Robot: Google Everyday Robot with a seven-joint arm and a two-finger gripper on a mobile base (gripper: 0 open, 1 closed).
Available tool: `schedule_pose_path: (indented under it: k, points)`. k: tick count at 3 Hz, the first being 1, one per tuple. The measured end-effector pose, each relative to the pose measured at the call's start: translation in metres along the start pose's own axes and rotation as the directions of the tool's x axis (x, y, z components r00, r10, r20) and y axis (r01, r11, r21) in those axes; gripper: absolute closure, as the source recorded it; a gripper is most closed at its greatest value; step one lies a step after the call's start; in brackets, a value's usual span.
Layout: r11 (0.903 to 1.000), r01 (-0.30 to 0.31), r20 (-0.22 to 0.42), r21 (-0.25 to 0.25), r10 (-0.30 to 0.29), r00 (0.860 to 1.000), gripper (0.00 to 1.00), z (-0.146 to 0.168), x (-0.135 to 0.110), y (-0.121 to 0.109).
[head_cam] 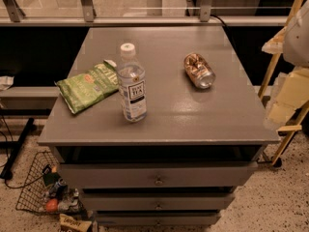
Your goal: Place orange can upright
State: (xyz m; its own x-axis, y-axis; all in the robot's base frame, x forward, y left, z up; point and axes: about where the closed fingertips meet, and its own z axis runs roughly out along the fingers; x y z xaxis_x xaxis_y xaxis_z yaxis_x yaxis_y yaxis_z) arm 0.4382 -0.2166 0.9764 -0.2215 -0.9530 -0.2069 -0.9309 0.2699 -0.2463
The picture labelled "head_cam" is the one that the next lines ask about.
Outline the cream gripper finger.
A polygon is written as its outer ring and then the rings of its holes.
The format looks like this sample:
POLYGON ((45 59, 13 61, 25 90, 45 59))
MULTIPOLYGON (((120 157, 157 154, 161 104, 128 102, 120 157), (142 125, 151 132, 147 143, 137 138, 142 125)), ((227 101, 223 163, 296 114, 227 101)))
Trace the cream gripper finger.
POLYGON ((285 33, 286 27, 283 27, 270 40, 264 43, 262 46, 262 51, 268 54, 282 53, 285 33))
POLYGON ((266 107, 264 125, 278 130, 285 126, 295 112, 309 101, 309 69, 295 67, 280 73, 272 86, 266 107))

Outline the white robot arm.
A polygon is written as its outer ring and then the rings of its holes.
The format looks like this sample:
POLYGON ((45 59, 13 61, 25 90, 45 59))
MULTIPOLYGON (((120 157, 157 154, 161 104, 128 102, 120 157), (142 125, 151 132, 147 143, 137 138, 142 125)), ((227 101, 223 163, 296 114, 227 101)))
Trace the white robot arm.
POLYGON ((262 51, 282 53, 283 59, 294 66, 291 72, 281 72, 275 78, 267 103, 264 124, 278 130, 309 101, 309 1, 263 45, 262 51))

